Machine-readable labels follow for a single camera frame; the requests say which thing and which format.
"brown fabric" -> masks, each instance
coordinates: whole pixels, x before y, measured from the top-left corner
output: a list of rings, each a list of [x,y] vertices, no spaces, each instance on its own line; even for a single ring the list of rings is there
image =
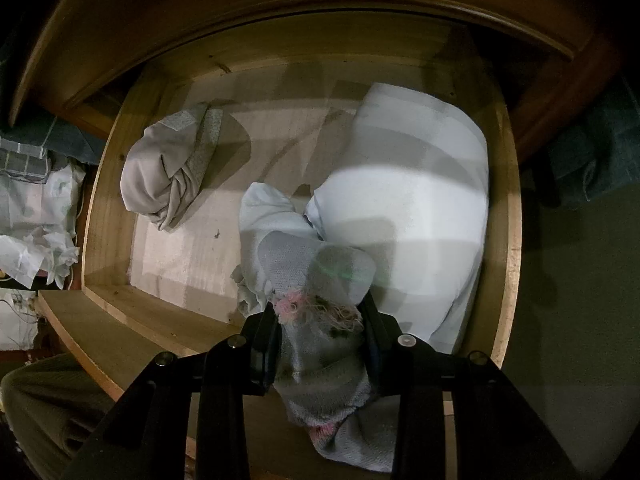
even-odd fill
[[[2,402],[14,435],[43,480],[60,480],[113,401],[70,354],[7,374]]]

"pants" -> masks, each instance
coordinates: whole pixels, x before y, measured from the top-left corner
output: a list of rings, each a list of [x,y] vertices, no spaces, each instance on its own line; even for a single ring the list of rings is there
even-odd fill
[[[113,400],[70,354],[7,374],[2,403],[16,440],[42,480],[60,480]]]

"open drawer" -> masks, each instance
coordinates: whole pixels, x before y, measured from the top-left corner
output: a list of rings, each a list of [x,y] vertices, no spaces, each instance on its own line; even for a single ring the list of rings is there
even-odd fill
[[[521,210],[510,122],[490,67],[465,25],[401,12],[318,12],[229,28],[149,62],[102,156],[89,208],[82,292],[43,291],[65,344],[118,397],[160,348],[185,356],[239,331],[238,207],[263,180],[302,201],[344,145],[367,89],[386,82],[465,111],[484,132],[490,209],[479,286],[460,353],[501,365],[520,269]],[[159,118],[200,101],[225,107],[200,195],[178,226],[158,232],[126,211],[120,174],[130,147]],[[372,478],[316,454],[275,394],[245,401],[257,476]],[[193,455],[194,442],[188,442]]]

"metal bolt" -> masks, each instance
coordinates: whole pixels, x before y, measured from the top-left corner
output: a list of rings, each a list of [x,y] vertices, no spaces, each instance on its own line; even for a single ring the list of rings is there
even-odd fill
[[[398,336],[398,344],[400,346],[406,346],[407,348],[411,348],[415,346],[416,340],[415,337],[411,334],[402,334]]]
[[[174,359],[175,354],[172,354],[171,352],[162,352],[156,356],[155,362],[158,366],[167,366],[173,363]]]
[[[478,350],[474,350],[473,352],[471,352],[471,354],[469,354],[469,360],[473,364],[478,366],[484,366],[489,362],[489,358],[486,356],[486,354]]]
[[[240,334],[233,335],[226,340],[226,344],[231,346],[231,348],[240,348],[241,346],[244,346],[245,343],[246,338]]]

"folded beige fabric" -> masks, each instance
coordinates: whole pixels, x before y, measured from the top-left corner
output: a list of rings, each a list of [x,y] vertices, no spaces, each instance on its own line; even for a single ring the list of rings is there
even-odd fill
[[[198,103],[145,129],[120,178],[128,211],[167,229],[198,195],[220,136],[222,110]]]

